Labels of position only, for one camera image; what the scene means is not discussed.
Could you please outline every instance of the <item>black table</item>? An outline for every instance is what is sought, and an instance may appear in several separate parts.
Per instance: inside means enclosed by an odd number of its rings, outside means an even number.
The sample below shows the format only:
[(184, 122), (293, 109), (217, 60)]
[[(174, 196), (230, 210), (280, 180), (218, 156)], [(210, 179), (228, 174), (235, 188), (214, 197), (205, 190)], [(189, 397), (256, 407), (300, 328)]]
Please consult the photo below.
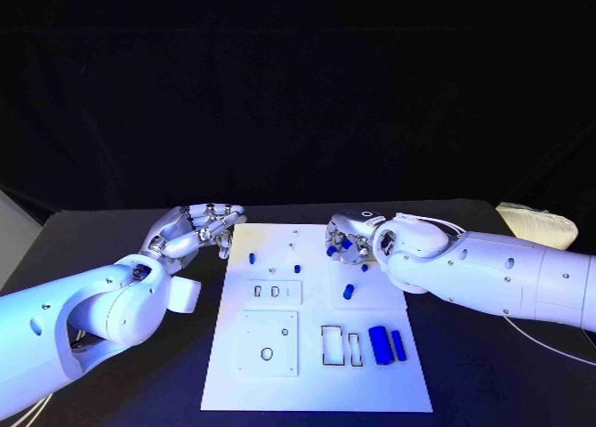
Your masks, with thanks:
[[(395, 212), (430, 216), (467, 230), (512, 236), (492, 206), (472, 200), (257, 206), (247, 208), (246, 214), (250, 222), (326, 223), (349, 206), (377, 210), (387, 217)], [(135, 253), (163, 212), (55, 214), (2, 294), (112, 264)], [(502, 318), (443, 302), (431, 294), (407, 294), (405, 301), (433, 414), (201, 412), (225, 272), (217, 250), (205, 249), (181, 272), (204, 284), (194, 314), (168, 311), (146, 342), (54, 393), (34, 426), (596, 426), (596, 367), (538, 346)], [(564, 332), (581, 351), (581, 332), (565, 326), (555, 331)], [(8, 418), (0, 426), (15, 419)]]

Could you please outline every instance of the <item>oval hole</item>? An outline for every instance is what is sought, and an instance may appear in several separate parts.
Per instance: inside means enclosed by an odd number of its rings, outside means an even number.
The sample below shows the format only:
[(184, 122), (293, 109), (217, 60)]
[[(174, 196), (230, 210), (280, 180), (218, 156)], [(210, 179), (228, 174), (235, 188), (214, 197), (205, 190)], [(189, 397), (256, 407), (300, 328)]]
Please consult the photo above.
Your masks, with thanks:
[(37, 336), (42, 334), (42, 322), (40, 318), (30, 319), (30, 328), (31, 328), (31, 332), (34, 332)]
[(271, 352), (270, 348), (261, 349), (261, 359), (269, 360), (274, 353)]

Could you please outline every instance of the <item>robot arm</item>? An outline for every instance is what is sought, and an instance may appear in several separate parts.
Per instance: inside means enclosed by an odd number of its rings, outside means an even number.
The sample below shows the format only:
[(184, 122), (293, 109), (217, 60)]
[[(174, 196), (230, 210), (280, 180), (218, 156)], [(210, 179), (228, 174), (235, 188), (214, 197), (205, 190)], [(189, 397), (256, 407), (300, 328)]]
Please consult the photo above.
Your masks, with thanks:
[[(227, 227), (243, 208), (176, 207), (153, 224), (139, 254), (0, 298), (0, 420), (143, 342), (166, 310), (192, 313), (201, 284), (174, 277), (202, 246), (227, 258)], [(86, 331), (70, 343), (67, 325)]]
[(329, 222), (328, 255), (345, 263), (374, 257), (408, 293), (430, 292), (485, 313), (596, 332), (596, 256), (456, 226), (453, 230), (457, 235), (447, 235), (403, 213), (385, 221), (377, 213), (344, 211)]

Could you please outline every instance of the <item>blue cylinder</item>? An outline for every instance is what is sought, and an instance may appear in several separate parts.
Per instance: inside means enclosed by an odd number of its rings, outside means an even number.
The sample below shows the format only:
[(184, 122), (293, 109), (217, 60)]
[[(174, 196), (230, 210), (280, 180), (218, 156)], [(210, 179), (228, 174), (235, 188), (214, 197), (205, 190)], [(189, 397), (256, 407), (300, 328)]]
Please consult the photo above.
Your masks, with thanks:
[(368, 333), (377, 365), (388, 365), (392, 362), (392, 352), (387, 329), (384, 326), (374, 326), (368, 329)]
[(392, 347), (395, 348), (395, 355), (398, 360), (405, 360), (405, 352), (403, 351), (403, 339), (400, 332), (391, 331)]
[(352, 298), (352, 292), (355, 291), (355, 287), (352, 285), (346, 285), (344, 289), (344, 299), (349, 300)]

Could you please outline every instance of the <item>robotic hand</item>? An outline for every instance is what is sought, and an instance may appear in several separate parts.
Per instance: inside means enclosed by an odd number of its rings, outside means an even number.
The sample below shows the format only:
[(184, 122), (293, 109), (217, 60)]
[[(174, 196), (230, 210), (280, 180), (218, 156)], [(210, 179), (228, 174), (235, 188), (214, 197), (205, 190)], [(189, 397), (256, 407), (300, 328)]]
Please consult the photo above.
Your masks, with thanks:
[[(227, 258), (227, 228), (244, 221), (237, 205), (175, 207), (139, 254), (0, 298), (0, 420), (143, 342), (166, 310), (192, 313), (201, 284), (172, 275), (202, 246)], [(83, 339), (70, 342), (67, 325)]]
[(336, 213), (325, 241), (335, 260), (375, 260), (404, 292), (430, 292), (485, 313), (596, 332), (596, 256), (404, 213), (387, 221), (368, 211)]

